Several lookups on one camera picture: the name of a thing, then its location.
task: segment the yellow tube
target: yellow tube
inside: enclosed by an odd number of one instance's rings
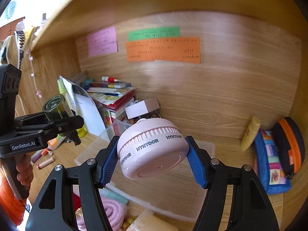
[[[241,141],[240,147],[243,151],[246,151],[253,143],[257,133],[260,129],[261,121],[257,116],[254,116],[249,123],[249,126]]]

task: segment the human hand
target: human hand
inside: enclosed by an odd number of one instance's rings
[[[17,175],[17,179],[20,181],[20,183],[24,186],[30,186],[34,177],[30,155],[24,155],[22,160],[16,165],[16,169],[19,172],[19,174]]]

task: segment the stack of books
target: stack of books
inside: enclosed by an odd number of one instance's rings
[[[87,92],[95,102],[106,126],[126,119],[125,108],[133,102],[135,89],[128,82],[90,83]]]

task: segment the blue pencil case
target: blue pencil case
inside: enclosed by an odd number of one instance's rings
[[[258,177],[267,194],[280,194],[291,188],[279,161],[271,131],[259,130],[255,140]]]

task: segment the white paper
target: white paper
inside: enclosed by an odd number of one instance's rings
[[[105,129],[100,113],[98,112],[91,98],[83,95],[74,94],[75,101],[79,104],[79,115],[84,119],[84,124],[89,133],[99,136]]]
[[[99,136],[106,127],[92,98],[82,87],[62,76],[60,76],[60,78],[63,80],[64,86],[70,95],[76,114],[84,119],[87,131]],[[76,90],[78,90],[82,95],[74,93]]]

